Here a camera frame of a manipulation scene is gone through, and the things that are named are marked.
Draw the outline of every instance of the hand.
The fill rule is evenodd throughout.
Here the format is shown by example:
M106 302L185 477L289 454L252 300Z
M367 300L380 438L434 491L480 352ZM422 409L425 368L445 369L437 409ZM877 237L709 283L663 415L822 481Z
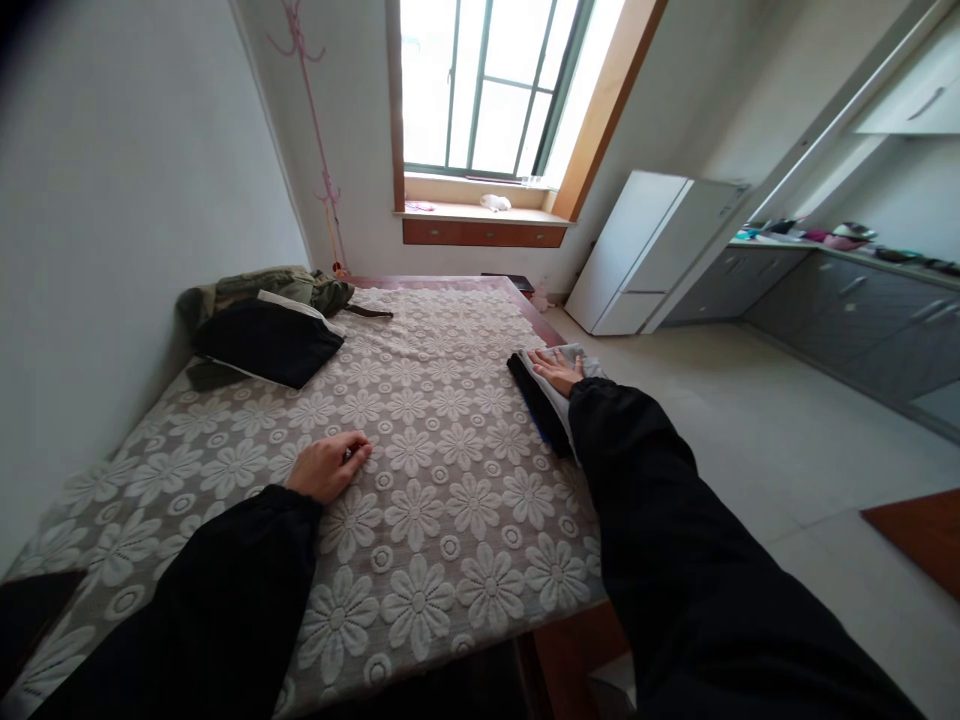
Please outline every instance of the hand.
M527 355L533 363L533 371L546 378L553 389L565 398L570 397L573 386L583 380L583 356L581 355L577 355L577 361L573 367L570 367L558 348L554 348L552 357L546 350L536 352L527 350Z
M357 430L318 440L300 453L287 488L328 505L350 483L372 451L373 445Z

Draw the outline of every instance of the window frame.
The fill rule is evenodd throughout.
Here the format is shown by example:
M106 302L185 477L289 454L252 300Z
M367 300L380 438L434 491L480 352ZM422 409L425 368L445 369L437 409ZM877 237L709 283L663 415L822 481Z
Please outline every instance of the window frame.
M551 0L550 2L550 12L547 16L547 24L544 29L543 40L540 45L540 57L537 60L537 70L533 76L533 83L527 84L486 74L487 47L490 38L490 18L493 13L494 2L494 0L486 0L483 15L483 31L480 40L480 55L477 63L477 79L473 93L473 117L470 123L470 136L466 163L467 167L461 168L450 166L450 136L451 124L453 121L453 99L457 87L457 50L460 35L461 0L457 0L453 27L453 53L449 75L450 82L448 83L449 99L447 101L447 137L444 153L444 164L430 165L425 163L407 162L404 160L404 172L429 173L433 175L447 175L450 177L475 177L491 180L518 181L520 178L517 175L517 171L519 170L520 166L520 158L523 155L523 146L527 138L527 130L529 129L530 125L530 116L533 112L533 103L537 97L537 93L543 92L550 95L550 107L547 109L547 118L544 122L543 132L540 136L540 144L537 148L537 154L534 158L533 167L531 169L532 175L543 175L546 169L547 159L549 158L550 151L553 148L553 141L556 136L557 126L560 124L560 118L563 114L563 106L566 102L567 92L570 89L570 81L573 78L573 71L577 65L576 61L580 56L580 48L583 45L583 38L586 34L587 24L590 21L590 15L595 2L595 0L577 1L577 8L574 11L573 22L570 25L570 35L567 38L567 44L564 47L563 55L561 56L560 69L557 73L557 81L554 85L554 88L552 90L548 90L546 88L539 87L538 83L540 81L540 72L543 68L543 61L547 53L547 45L550 40L550 31L553 28L553 19L554 15L556 14L557 1L558 0ZM512 173L477 170L470 167L473 165L473 153L477 138L477 123L480 117L480 103L483 100L483 84L485 81L520 88L522 90L527 90L530 93L530 97L527 100L527 112L524 116L523 129L520 134L520 142L517 145L517 153L513 161Z

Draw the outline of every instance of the countertop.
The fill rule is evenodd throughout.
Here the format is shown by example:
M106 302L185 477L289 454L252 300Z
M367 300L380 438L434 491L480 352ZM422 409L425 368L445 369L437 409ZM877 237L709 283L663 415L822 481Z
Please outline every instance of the countertop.
M879 270L896 273L897 275L904 275L906 277L913 278L914 280L922 280L923 282L940 285L941 287L960 292L960 278L953 278L949 275L944 275L943 273L937 272L936 270L927 270L926 268L917 267L915 265L898 265L896 263L886 262L885 260L880 260L873 255L868 255L867 253L859 250L844 252L842 250L834 250L833 248L824 247L821 243L805 240L798 242L771 240L762 238L762 236L759 240L731 240L728 244L728 247L776 248L778 250L782 249L820 252L827 255L833 255L834 257L842 258L844 260L850 260L851 262L860 263L861 265L867 265Z

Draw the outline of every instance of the window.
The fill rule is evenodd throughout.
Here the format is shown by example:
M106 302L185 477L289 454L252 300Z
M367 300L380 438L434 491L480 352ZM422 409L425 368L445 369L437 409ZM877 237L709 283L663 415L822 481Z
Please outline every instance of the window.
M593 0L401 0L407 171L543 175Z

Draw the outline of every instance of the tiled floor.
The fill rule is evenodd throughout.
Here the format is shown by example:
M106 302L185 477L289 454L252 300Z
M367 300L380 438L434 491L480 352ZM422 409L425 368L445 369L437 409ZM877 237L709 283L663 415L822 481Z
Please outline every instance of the tiled floor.
M594 338L547 319L661 402L703 479L928 718L960 717L960 604L857 512L960 487L960 447L734 325Z

